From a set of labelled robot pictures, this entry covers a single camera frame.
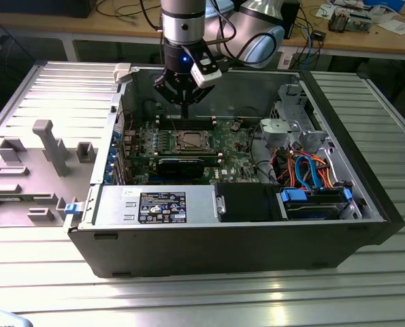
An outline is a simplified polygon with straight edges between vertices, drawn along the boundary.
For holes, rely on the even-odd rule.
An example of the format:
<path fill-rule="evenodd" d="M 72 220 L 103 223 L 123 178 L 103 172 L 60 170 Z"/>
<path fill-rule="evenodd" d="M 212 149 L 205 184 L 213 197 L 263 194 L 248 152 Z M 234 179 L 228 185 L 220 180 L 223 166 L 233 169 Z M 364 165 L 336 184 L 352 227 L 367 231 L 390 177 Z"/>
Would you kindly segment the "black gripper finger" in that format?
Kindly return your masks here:
<path fill-rule="evenodd" d="M 175 72 L 163 72 L 154 81 L 154 89 L 169 103 L 178 106 L 181 117 L 187 117 L 187 105 L 185 104 L 184 74 Z"/>
<path fill-rule="evenodd" d="M 204 97 L 206 97 L 212 90 L 214 86 L 207 88 L 196 88 L 194 91 L 186 90 L 185 93 L 185 117 L 189 117 L 189 106 L 192 104 L 199 103 Z"/>

